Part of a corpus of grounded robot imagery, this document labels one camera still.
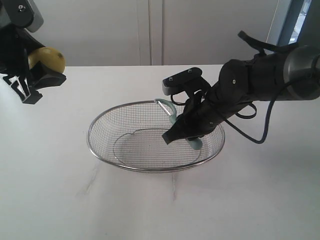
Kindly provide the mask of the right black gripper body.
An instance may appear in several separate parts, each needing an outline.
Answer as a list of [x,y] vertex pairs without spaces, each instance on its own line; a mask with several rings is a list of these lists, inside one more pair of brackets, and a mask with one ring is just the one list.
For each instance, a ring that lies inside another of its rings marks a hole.
[[176,121],[176,138],[201,138],[210,134],[217,125],[240,111],[239,103],[215,102],[203,98],[198,91],[186,101],[183,112]]

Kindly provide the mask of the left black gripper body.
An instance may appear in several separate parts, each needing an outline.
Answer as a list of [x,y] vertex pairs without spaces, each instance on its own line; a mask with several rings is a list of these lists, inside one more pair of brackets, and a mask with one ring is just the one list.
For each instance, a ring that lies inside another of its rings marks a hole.
[[0,30],[0,72],[3,80],[24,104],[34,105],[41,98],[38,90],[29,86],[28,53],[21,41],[21,29],[8,26]]

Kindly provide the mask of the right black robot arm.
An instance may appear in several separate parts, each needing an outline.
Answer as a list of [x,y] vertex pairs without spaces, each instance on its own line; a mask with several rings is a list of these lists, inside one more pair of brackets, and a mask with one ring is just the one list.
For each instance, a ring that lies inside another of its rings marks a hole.
[[229,60],[213,85],[202,73],[192,67],[162,82],[167,96],[187,94],[182,113],[162,136],[167,144],[208,135],[253,102],[267,101],[264,130],[257,141],[262,144],[276,101],[310,101],[320,96],[320,51],[309,45],[287,46],[284,51],[257,54],[251,60]]

